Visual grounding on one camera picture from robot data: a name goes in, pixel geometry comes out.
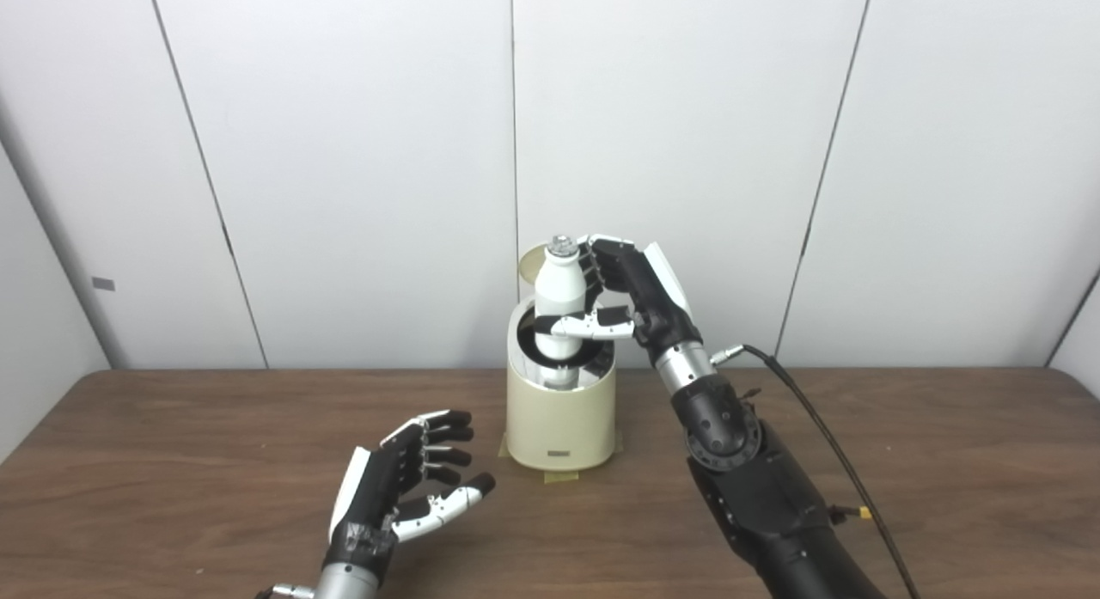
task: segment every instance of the white wall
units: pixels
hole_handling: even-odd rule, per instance
[[[263,367],[151,0],[0,0],[0,136],[117,367]]]
[[[1100,293],[1092,289],[1050,367],[1060,368],[1100,398]]]
[[[0,138],[123,367],[502,365],[518,251],[591,231],[711,347],[1041,365],[1100,265],[1100,0],[872,0],[804,257],[865,0],[158,3],[213,191],[153,0],[0,0]]]
[[[272,367],[503,365],[509,0],[158,0]]]
[[[1042,365],[1100,265],[1100,0],[872,0],[780,356]]]
[[[0,462],[107,357],[0,147]]]
[[[521,249],[658,240],[712,347],[773,348],[864,2],[515,0]]]

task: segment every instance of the wooden table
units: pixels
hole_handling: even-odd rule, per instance
[[[796,370],[926,598],[1100,597],[1100,403],[1062,373]],[[757,370],[758,410],[826,499],[857,504],[828,447]],[[695,492],[656,375],[622,373],[625,451],[544,485],[497,457],[501,371],[145,371],[82,380],[0,466],[0,597],[248,599],[312,585],[351,450],[409,415],[474,412],[497,489],[402,546],[383,597],[767,597]],[[891,597],[869,522],[837,529]]]

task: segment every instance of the wall seam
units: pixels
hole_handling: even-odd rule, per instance
[[[1100,270],[1097,270],[1097,274],[1092,275],[1092,281],[1089,281],[1089,286],[1086,287],[1085,293],[1081,295],[1081,300],[1077,301],[1077,309],[1074,309],[1074,313],[1069,315],[1069,321],[1066,322],[1066,328],[1062,330],[1062,335],[1059,335],[1058,340],[1055,342],[1054,348],[1050,350],[1050,355],[1047,357],[1046,363],[1043,364],[1043,367],[1049,368],[1050,364],[1054,363],[1054,357],[1058,356],[1058,350],[1062,348],[1062,344],[1065,344],[1070,329],[1074,329],[1074,325],[1077,324],[1077,318],[1080,317],[1081,310],[1085,309],[1085,304],[1089,301],[1089,297],[1091,297],[1093,290],[1096,290],[1097,279],[1100,279]]]
[[[836,114],[833,117],[833,129],[829,131],[828,144],[825,146],[825,159],[822,160],[822,171],[817,176],[817,188],[814,190],[813,204],[810,206],[810,217],[806,219],[806,232],[802,237],[802,249],[799,251],[799,262],[794,266],[794,275],[791,278],[791,290],[787,295],[787,306],[783,309],[783,320],[779,325],[779,336],[776,340],[774,355],[779,356],[779,348],[783,344],[783,333],[787,333],[787,322],[791,317],[791,306],[794,302],[794,289],[799,285],[799,274],[802,270],[802,262],[806,257],[806,246],[810,244],[810,233],[814,226],[814,215],[817,214],[817,202],[821,200],[822,185],[825,184],[825,174],[828,171],[828,162],[833,156],[833,144],[836,142],[837,126],[840,124],[840,115],[844,113],[844,101],[848,98],[848,85],[851,82],[851,71],[856,66],[856,57],[859,54],[859,43],[864,38],[864,29],[867,24],[867,13],[870,11],[871,0],[864,0],[864,12],[859,15],[859,26],[856,29],[856,40],[851,46],[851,56],[848,58],[848,70],[844,75],[844,85],[840,87],[840,98],[837,101]]]
[[[512,33],[512,204],[516,234],[516,257],[513,266],[519,266],[519,132],[516,129],[516,0],[508,0],[508,24]],[[519,274],[516,274],[516,304],[519,304]]]
[[[237,263],[237,254],[233,252],[232,243],[229,240],[229,231],[226,228],[226,217],[221,212],[221,203],[218,200],[218,192],[213,187],[213,179],[210,176],[210,167],[207,164],[206,152],[202,148],[202,142],[199,138],[199,132],[195,124],[195,117],[191,113],[191,103],[187,99],[187,91],[184,89],[183,78],[179,76],[179,67],[176,64],[176,54],[172,51],[172,43],[168,41],[168,31],[164,25],[164,18],[161,15],[161,4],[157,0],[150,0],[153,4],[153,13],[156,15],[156,24],[161,29],[161,38],[164,41],[164,48],[168,53],[168,62],[172,64],[172,74],[176,78],[176,87],[179,89],[180,100],[184,102],[184,112],[187,114],[187,123],[190,125],[191,135],[195,137],[195,147],[199,153],[199,160],[202,164],[202,173],[206,176],[207,186],[210,189],[210,197],[213,200],[213,208],[218,215],[218,223],[221,224],[221,231],[226,239],[226,246],[229,251],[229,258],[233,263],[233,273],[237,274],[237,282],[241,287],[241,295],[244,298],[244,308],[249,312],[249,321],[252,324],[252,332],[256,337],[256,345],[260,347],[260,357],[264,360],[264,368],[271,368],[271,364],[267,363],[267,352],[264,351],[264,341],[260,337],[260,329],[256,325],[255,314],[252,313],[252,301],[249,300],[249,290],[244,287],[244,278],[241,277],[241,267]]]

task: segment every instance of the robotic finger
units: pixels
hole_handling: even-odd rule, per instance
[[[398,504],[397,519],[393,525],[398,543],[411,541],[443,528],[443,524],[477,504],[495,486],[495,478],[488,473],[483,473],[463,482],[462,486],[444,490],[442,493]]]
[[[457,486],[462,482],[462,475],[448,468],[448,466],[428,463],[425,465],[425,478],[429,481],[443,482],[444,486]]]
[[[634,320],[628,308],[605,308],[592,313],[563,317],[543,314],[535,318],[535,332],[574,340],[614,341],[634,336]]]
[[[428,432],[427,439],[430,445],[448,441],[466,443],[474,439],[474,431],[471,428],[440,428],[440,430]]]
[[[408,434],[409,430],[416,430],[419,428],[420,435],[429,440],[432,439],[432,434],[439,434],[448,430],[464,430],[470,425],[472,420],[470,412],[464,412],[461,410],[440,410],[439,412],[428,412],[427,414],[414,415],[413,419],[406,420],[405,424],[397,430],[393,431],[392,434],[386,435],[382,439],[382,446],[386,446],[388,443],[394,443],[403,437],[403,435]]]
[[[459,451],[457,447],[425,446],[424,450],[429,465],[432,463],[451,463],[453,466],[466,467],[473,462],[471,454]]]

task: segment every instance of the robotic arm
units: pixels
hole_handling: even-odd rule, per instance
[[[277,584],[256,599],[374,599],[398,544],[439,530],[496,486],[488,474],[459,485],[462,477],[444,466],[470,465],[470,454],[444,445],[472,440],[470,421],[470,412],[429,412],[386,435],[377,450],[355,447],[332,509],[329,550],[317,588]],[[425,480],[450,487],[398,502]]]
[[[684,426],[688,466],[730,548],[776,599],[884,599],[833,532],[821,493],[754,407],[712,363],[691,309],[656,243],[578,240],[591,310],[602,290],[629,293],[628,308],[538,318],[561,337],[634,337],[648,352]]]

